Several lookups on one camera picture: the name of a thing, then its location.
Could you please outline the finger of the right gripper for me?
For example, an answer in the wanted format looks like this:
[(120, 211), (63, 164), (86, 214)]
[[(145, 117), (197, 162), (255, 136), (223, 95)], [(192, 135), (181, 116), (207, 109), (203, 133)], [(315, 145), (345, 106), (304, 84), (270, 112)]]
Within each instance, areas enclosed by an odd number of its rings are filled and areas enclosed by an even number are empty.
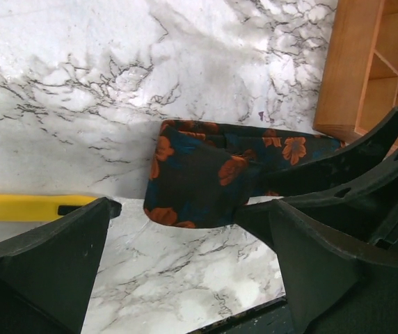
[(299, 196), (347, 183), (383, 161), (398, 138), (398, 106), (352, 144), (290, 168), (265, 168), (252, 197)]
[(398, 251), (398, 149), (346, 184), (283, 202), (356, 239)]

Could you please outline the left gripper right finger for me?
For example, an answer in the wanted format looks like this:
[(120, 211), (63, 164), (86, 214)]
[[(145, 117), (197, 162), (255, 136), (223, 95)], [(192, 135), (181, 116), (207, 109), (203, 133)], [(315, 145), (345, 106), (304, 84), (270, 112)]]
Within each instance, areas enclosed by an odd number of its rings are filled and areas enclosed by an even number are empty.
[(398, 253), (271, 203), (278, 256), (297, 333), (398, 333)]

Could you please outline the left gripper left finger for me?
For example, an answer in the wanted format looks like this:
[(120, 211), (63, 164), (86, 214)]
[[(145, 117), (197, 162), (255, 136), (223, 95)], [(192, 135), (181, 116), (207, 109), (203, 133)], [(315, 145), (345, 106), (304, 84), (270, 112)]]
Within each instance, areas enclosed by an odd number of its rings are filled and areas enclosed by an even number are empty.
[(0, 333), (80, 333), (110, 220), (100, 198), (0, 242)]

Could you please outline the brown compartment tray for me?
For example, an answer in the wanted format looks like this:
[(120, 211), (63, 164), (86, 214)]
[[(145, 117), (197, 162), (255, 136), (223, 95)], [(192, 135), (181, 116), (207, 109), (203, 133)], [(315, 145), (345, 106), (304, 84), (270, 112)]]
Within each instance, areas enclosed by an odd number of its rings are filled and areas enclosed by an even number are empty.
[(314, 130), (351, 143), (394, 106), (398, 106), (398, 1), (339, 1)]

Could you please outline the black orange floral tie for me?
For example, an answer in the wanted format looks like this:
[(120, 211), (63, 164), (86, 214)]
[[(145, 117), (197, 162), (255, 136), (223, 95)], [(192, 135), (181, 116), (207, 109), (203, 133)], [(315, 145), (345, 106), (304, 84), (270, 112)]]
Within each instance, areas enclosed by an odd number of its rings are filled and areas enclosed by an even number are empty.
[(165, 120), (152, 158), (143, 210), (158, 224), (217, 228), (232, 224), (257, 196), (285, 196), (268, 174), (342, 149), (328, 136), (192, 120)]

